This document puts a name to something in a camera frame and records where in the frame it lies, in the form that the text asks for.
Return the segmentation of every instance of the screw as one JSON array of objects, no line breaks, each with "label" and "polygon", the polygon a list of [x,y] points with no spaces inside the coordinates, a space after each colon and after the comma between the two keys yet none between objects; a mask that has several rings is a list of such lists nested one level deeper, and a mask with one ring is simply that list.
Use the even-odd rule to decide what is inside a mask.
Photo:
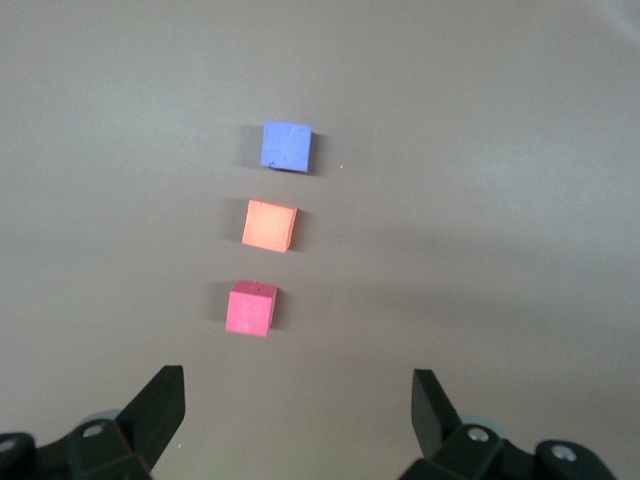
[{"label": "screw", "polygon": [[15,446],[16,446],[15,440],[5,440],[4,442],[0,443],[0,453],[8,452]]},{"label": "screw", "polygon": [[102,425],[91,425],[87,427],[87,429],[82,432],[82,436],[84,438],[95,437],[96,435],[100,435],[102,433]]},{"label": "screw", "polygon": [[488,442],[489,441],[489,434],[487,432],[485,432],[484,430],[482,430],[481,428],[478,428],[478,427],[470,428],[469,431],[467,432],[467,434],[469,435],[469,438],[471,440],[473,440],[474,442]]},{"label": "screw", "polygon": [[564,445],[554,445],[551,447],[551,453],[558,460],[566,460],[567,462],[575,462],[578,457],[573,450],[569,447],[565,447]]}]

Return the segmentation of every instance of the cube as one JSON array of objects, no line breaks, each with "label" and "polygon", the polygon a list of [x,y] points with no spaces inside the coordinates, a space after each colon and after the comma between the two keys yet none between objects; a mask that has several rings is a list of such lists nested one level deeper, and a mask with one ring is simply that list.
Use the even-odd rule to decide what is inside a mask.
[{"label": "cube", "polygon": [[309,171],[311,125],[265,122],[260,164],[276,170]]},{"label": "cube", "polygon": [[298,209],[262,200],[250,200],[242,243],[284,253],[291,245]]},{"label": "cube", "polygon": [[227,309],[228,332],[266,337],[273,319],[278,287],[240,280],[231,289]]}]

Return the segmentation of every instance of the blue cube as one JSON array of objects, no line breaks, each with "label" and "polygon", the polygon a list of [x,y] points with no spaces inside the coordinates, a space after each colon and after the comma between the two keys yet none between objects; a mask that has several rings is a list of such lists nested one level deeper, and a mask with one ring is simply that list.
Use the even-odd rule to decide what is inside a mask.
[{"label": "blue cube", "polygon": [[309,171],[311,125],[265,122],[260,164],[276,170]]}]

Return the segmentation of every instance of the orange cube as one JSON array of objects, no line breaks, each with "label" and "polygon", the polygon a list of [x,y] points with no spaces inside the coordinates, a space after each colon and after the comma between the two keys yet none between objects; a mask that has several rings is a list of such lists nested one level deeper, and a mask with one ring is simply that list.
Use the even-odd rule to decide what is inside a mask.
[{"label": "orange cube", "polygon": [[284,253],[291,245],[295,207],[250,200],[242,243]]}]

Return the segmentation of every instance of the block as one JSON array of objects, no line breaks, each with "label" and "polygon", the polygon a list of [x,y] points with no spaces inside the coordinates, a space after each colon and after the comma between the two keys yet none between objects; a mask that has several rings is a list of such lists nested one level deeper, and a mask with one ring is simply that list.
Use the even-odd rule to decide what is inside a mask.
[{"label": "block", "polygon": [[286,252],[291,245],[297,211],[295,207],[250,200],[242,243],[274,252]]},{"label": "block", "polygon": [[260,164],[276,170],[309,171],[311,125],[265,122]]},{"label": "block", "polygon": [[228,332],[266,337],[273,319],[278,287],[240,280],[229,294]]}]

